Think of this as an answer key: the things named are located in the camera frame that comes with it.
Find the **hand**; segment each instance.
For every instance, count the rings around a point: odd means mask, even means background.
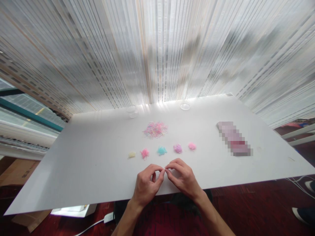
[[[160,171],[158,180],[155,171]],[[157,165],[151,164],[137,175],[136,187],[131,201],[137,206],[144,208],[157,194],[164,180],[165,170]]]
[[[175,169],[180,174],[181,177],[176,178],[168,169]],[[172,160],[166,167],[165,171],[169,180],[187,197],[195,201],[201,194],[203,190],[199,186],[193,170],[180,158]]]

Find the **pixelated package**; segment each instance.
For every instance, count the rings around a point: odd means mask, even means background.
[[[221,121],[217,123],[219,129],[220,137],[228,146],[229,151],[233,156],[252,156],[253,150],[250,145],[247,144],[245,138],[236,129],[232,121]]]

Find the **shoe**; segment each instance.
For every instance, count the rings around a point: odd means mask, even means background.
[[[312,208],[295,208],[292,207],[293,214],[303,223],[315,226],[315,207]]]
[[[305,186],[312,192],[315,193],[315,181],[306,181]]]

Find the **finger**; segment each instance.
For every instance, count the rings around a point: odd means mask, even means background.
[[[173,174],[171,173],[170,170],[165,169],[165,171],[166,171],[166,173],[167,173],[168,179],[176,186],[176,185],[177,185],[177,182],[178,182],[178,179],[173,176]]]
[[[168,164],[168,165],[165,167],[165,169],[175,169],[175,170],[177,170],[177,171],[178,171],[179,173],[181,173],[181,174],[183,174],[184,171],[185,171],[184,167],[180,166],[180,165],[177,164],[177,163],[170,163],[170,164]]]
[[[161,184],[163,183],[164,173],[165,173],[165,170],[162,170],[160,175],[158,176],[158,180],[156,181],[156,184],[158,185],[158,187],[160,187]]]
[[[179,165],[182,166],[182,167],[187,166],[187,164],[186,164],[182,159],[180,159],[180,158],[176,158],[175,160],[172,160],[172,161],[170,162],[170,164],[171,164],[171,163],[177,163],[177,164],[179,164]]]
[[[155,164],[150,164],[146,169],[146,172],[148,172],[149,174],[150,174],[150,176],[151,175],[153,175],[153,173],[155,172],[155,171],[162,171],[162,170],[164,170],[164,168],[163,167],[161,167],[161,166],[158,166],[158,165],[155,165]]]
[[[154,182],[154,183],[155,183],[155,179],[156,179],[156,177],[157,177],[157,175],[156,175],[156,173],[154,172],[154,173],[153,173],[153,175],[152,175],[152,182]]]

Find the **striped curtain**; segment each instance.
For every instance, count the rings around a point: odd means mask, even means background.
[[[313,0],[3,0],[0,77],[73,114],[233,93],[315,115]]]

